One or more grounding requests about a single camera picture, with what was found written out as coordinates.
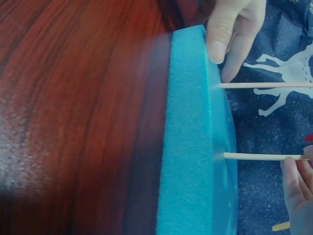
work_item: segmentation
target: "wooden stick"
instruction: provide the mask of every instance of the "wooden stick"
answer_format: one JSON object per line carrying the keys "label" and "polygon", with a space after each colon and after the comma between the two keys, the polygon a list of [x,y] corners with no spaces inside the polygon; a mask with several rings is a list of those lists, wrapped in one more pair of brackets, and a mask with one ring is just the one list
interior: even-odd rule
{"label": "wooden stick", "polygon": [[239,88],[294,88],[294,87],[313,87],[313,83],[307,82],[246,82],[246,83],[221,83],[223,89]]}
{"label": "wooden stick", "polygon": [[278,155],[278,154],[249,154],[249,153],[224,153],[226,159],[237,160],[261,160],[261,161],[281,161],[288,157],[295,160],[306,160],[303,155]]}
{"label": "wooden stick", "polygon": [[289,221],[273,226],[272,227],[272,231],[273,232],[277,232],[277,231],[285,230],[285,229],[288,229],[288,228],[290,228],[290,222]]}

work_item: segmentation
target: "white deer print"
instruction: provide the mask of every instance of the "white deer print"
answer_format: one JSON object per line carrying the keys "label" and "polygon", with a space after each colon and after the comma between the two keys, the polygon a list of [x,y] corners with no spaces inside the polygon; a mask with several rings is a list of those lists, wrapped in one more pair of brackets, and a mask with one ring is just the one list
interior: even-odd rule
{"label": "white deer print", "polygon": [[[270,72],[280,73],[282,79],[285,82],[313,82],[313,77],[311,75],[309,59],[313,55],[313,44],[308,45],[305,50],[295,54],[287,61],[279,60],[275,57],[262,54],[256,62],[265,62],[266,60],[271,60],[275,62],[278,66],[273,67],[265,64],[255,64],[251,65],[244,63],[243,66],[249,68],[256,68],[267,70]],[[271,88],[271,89],[254,89],[255,94],[269,94],[273,96],[278,96],[278,100],[267,110],[259,110],[260,116],[267,117],[276,109],[282,107],[286,104],[286,99],[291,92],[298,92],[308,95],[310,98],[313,98],[313,89],[311,88]]]}

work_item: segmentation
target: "dark blue fabric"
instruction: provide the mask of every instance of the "dark blue fabric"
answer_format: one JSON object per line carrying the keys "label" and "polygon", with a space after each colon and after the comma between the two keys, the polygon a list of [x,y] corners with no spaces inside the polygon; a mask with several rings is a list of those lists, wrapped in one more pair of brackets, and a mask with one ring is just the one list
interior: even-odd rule
{"label": "dark blue fabric", "polygon": [[[288,61],[311,45],[311,12],[313,3],[310,0],[268,0],[264,25],[246,63],[268,65],[278,72],[249,68],[244,64],[233,82],[281,82],[286,78],[287,82],[312,82],[313,60],[309,60],[307,73],[303,58],[295,58],[292,63],[282,62],[280,67],[271,60],[256,62],[262,54]],[[312,54],[313,48],[308,47],[307,57]],[[302,154],[308,145],[303,139],[313,133],[313,89],[256,93],[253,89],[227,92],[236,127],[238,152]],[[286,104],[268,112],[267,117],[259,115],[260,109],[268,110],[280,96],[287,97]],[[281,181],[279,162],[239,162],[239,235],[271,235],[273,225],[288,221]]]}

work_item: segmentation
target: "reddish-brown wood grain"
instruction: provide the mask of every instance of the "reddish-brown wood grain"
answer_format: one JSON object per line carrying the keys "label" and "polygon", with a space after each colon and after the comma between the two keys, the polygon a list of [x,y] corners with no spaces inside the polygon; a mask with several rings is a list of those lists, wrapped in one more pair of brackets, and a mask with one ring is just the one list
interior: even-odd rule
{"label": "reddish-brown wood grain", "polygon": [[0,234],[155,233],[179,5],[0,0]]}

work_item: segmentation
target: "foam surface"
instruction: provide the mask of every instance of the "foam surface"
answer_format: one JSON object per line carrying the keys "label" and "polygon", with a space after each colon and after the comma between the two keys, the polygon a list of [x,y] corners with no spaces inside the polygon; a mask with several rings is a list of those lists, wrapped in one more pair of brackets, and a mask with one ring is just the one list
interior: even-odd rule
{"label": "foam surface", "polygon": [[237,163],[226,95],[202,25],[174,32],[160,180],[158,235],[235,235]]}

